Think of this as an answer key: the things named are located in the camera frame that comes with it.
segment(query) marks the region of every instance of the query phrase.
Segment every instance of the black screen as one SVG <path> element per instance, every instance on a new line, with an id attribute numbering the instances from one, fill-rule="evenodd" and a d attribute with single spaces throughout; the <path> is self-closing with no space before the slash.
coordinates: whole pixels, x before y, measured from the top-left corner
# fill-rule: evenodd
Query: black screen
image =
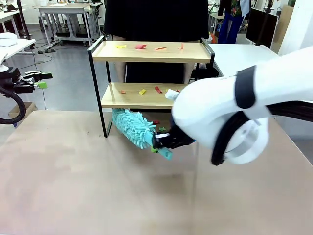
<path id="1" fill-rule="evenodd" d="M 249 25 L 246 32 L 246 38 L 257 43 L 261 32 L 262 24 L 265 20 L 265 12 L 256 9 L 250 10 Z M 269 14 L 265 25 L 263 35 L 260 40 L 261 45 L 270 48 L 276 28 L 277 16 Z"/>

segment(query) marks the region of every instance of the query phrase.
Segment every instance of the person in black clothing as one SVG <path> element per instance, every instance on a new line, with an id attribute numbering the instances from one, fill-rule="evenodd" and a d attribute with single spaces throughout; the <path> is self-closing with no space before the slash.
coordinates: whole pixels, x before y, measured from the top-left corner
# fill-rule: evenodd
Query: person in black clothing
<path id="1" fill-rule="evenodd" d="M 208 38 L 207 0 L 107 0 L 104 30 L 117 41 L 193 42 Z M 120 82 L 188 83 L 193 66 L 116 62 L 116 72 Z"/>

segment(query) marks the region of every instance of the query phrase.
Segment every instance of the blue microfiber duster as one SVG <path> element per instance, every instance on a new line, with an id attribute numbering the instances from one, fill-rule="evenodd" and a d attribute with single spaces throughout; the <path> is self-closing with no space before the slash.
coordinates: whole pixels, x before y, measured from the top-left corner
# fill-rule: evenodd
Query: blue microfiber duster
<path id="1" fill-rule="evenodd" d="M 152 146 L 152 137 L 155 132 L 153 122 L 148 122 L 140 112 L 131 112 L 128 109 L 113 109 L 112 119 L 117 129 L 133 144 L 144 149 Z M 168 148 L 161 148 L 158 152 L 171 159 L 173 153 Z"/>

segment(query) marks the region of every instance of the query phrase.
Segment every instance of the black band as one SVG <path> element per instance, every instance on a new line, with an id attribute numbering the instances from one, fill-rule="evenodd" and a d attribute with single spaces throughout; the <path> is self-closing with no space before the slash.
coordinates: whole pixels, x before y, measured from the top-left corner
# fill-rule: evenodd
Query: black band
<path id="1" fill-rule="evenodd" d="M 255 103 L 254 71 L 255 66 L 237 73 L 235 81 L 235 100 L 239 108 L 248 109 Z"/>

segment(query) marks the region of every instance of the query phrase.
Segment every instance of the yellow paper scrap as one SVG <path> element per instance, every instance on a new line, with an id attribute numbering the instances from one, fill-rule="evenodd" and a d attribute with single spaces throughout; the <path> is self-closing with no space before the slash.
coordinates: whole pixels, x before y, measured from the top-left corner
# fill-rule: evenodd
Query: yellow paper scrap
<path id="1" fill-rule="evenodd" d="M 116 48 L 118 48 L 118 49 L 122 49 L 122 48 L 125 48 L 125 47 L 127 47 L 127 45 L 125 44 L 125 45 L 123 45 L 123 46 L 116 46 Z"/>
<path id="2" fill-rule="evenodd" d="M 143 95 L 143 94 L 145 94 L 145 92 L 146 92 L 147 90 L 145 90 L 145 89 L 142 89 L 141 91 L 139 91 L 139 95 Z"/>

